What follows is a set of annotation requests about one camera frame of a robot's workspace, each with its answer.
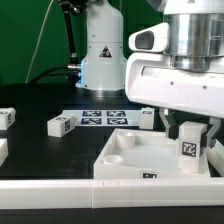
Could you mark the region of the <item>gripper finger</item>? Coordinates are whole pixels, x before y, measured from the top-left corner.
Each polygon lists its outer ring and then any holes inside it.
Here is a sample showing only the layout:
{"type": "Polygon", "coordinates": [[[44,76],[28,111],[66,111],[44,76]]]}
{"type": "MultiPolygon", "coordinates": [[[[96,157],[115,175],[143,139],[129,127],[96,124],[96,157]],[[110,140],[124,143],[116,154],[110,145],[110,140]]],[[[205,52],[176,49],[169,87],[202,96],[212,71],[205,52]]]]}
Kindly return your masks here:
{"type": "Polygon", "coordinates": [[[216,144],[216,134],[221,127],[221,119],[211,117],[209,119],[208,132],[206,134],[206,147],[213,148],[216,144]]]}

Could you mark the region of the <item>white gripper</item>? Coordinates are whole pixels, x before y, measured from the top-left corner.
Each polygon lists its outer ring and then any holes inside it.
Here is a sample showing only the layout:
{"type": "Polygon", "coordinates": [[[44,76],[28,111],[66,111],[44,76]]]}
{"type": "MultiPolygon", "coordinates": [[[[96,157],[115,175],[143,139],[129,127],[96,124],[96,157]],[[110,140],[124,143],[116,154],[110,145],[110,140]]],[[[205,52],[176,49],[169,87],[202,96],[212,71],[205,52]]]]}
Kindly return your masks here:
{"type": "Polygon", "coordinates": [[[207,72],[195,73],[174,69],[168,55],[133,53],[125,92],[132,102],[161,107],[166,137],[176,140],[179,127],[171,109],[224,118],[224,57],[214,58],[207,72]]]}

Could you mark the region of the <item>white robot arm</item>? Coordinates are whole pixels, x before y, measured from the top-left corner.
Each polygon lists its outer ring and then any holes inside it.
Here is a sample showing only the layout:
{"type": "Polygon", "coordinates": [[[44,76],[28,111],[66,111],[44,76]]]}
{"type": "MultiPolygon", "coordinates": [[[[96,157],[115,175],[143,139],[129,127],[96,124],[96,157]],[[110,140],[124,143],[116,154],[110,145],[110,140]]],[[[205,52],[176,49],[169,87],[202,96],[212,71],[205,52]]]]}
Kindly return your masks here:
{"type": "Polygon", "coordinates": [[[87,12],[87,55],[68,66],[82,91],[210,118],[208,147],[224,119],[224,0],[146,0],[163,22],[133,33],[123,56],[123,18],[107,0],[68,0],[87,12]]]}

